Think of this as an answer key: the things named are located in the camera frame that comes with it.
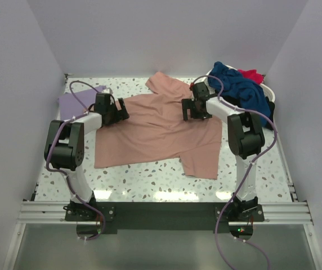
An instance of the gray wall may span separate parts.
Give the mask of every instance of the gray wall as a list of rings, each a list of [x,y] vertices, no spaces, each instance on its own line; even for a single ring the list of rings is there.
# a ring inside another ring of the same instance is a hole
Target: gray wall
[[[62,70],[200,75],[216,60],[265,73],[307,0],[28,0]]]
[[[296,191],[310,204],[322,248],[322,1],[309,0],[266,79]]]
[[[63,78],[26,0],[0,0],[0,269],[35,186]]]

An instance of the pink shirt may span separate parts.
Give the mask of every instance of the pink shirt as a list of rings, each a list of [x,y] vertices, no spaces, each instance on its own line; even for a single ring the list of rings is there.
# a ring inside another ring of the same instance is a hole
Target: pink shirt
[[[129,119],[96,132],[95,168],[180,158],[187,176],[216,179],[221,121],[183,120],[184,82],[157,72],[146,86],[154,93],[124,99]]]

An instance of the folded purple fabric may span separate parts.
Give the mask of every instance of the folded purple fabric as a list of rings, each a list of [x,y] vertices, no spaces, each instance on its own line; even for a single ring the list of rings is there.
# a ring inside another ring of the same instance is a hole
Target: folded purple fabric
[[[95,87],[98,91],[104,90],[106,87],[100,85]],[[93,89],[81,91],[75,93],[77,97],[87,106],[95,103],[96,91]],[[61,120],[71,119],[72,116],[78,116],[83,114],[84,108],[76,100],[71,93],[65,93],[57,99],[60,105],[60,117]]]

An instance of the laundry basket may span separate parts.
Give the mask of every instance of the laundry basket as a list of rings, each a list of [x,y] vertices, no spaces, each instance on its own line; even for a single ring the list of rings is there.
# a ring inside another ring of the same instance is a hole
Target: laundry basket
[[[235,69],[235,68],[234,68],[234,67],[232,67],[232,66],[228,66],[228,65],[226,65],[226,66],[227,66],[229,69]],[[215,89],[214,89],[213,87],[211,87],[211,86],[209,86],[209,85],[208,85],[208,78],[207,78],[207,77],[205,77],[204,83],[207,85],[207,87],[208,87],[208,89],[209,89],[209,91],[210,91],[211,93],[215,93]],[[268,97],[270,101],[275,102],[275,93],[274,93],[274,91],[272,91],[270,87],[267,87],[267,86],[266,86],[266,85],[264,85],[263,83],[261,83],[261,84],[260,84],[260,86],[261,86],[261,87],[262,87],[262,89],[263,89],[263,92],[264,92],[264,94],[265,94],[265,97]]]

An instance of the blue cloth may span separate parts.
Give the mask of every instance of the blue cloth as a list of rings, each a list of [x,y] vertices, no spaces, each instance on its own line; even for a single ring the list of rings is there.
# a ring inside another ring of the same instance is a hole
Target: blue cloth
[[[255,110],[266,115],[268,118],[271,115],[269,105],[267,104],[262,87],[253,80],[244,78],[240,72],[235,69],[229,69],[221,62],[216,62],[210,75],[215,76],[223,82],[222,97],[232,97],[240,102],[244,109]],[[208,84],[216,89],[218,93],[221,89],[220,83],[208,78]],[[260,117],[262,126],[266,125],[266,120]]]

